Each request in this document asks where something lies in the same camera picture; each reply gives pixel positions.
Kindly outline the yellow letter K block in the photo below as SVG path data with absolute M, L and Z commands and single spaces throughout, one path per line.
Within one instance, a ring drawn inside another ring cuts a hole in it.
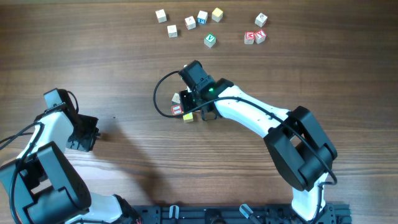
M 185 115 L 183 115 L 183 122 L 184 123 L 189 123 L 189 122 L 192 122 L 194 119 L 193 119 L 193 113 L 188 113 L 188 114 L 185 114 Z

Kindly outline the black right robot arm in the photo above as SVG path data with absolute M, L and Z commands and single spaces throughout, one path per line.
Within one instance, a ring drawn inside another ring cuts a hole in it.
M 338 153 L 312 112 L 263 103 L 229 80 L 215 81 L 197 60 L 178 74 L 190 90 L 193 111 L 214 111 L 263 138 L 278 173 L 293 188 L 292 210 L 304 221 L 318 221 L 326 205 L 323 189 L 337 183 L 332 164 Z

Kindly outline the red letter I block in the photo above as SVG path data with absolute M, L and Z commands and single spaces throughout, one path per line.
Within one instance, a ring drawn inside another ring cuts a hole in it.
M 173 105 L 171 107 L 171 109 L 172 109 L 172 113 L 173 113 L 174 116 L 181 115 L 181 114 L 184 113 L 183 108 L 182 108 L 181 105 Z

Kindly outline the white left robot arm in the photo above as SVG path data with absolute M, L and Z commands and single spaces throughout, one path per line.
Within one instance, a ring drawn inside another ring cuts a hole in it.
M 66 149 L 89 152 L 100 135 L 98 119 L 79 113 L 74 94 L 44 93 L 47 109 L 31 126 L 25 149 L 1 167 L 1 183 L 16 223 L 140 223 L 125 199 L 91 193 L 65 157 Z

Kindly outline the wooden block blue side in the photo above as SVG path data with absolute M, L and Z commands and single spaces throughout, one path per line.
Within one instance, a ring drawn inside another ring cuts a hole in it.
M 178 93 L 174 93 L 172 97 L 172 104 L 179 105 L 180 104 L 180 95 Z

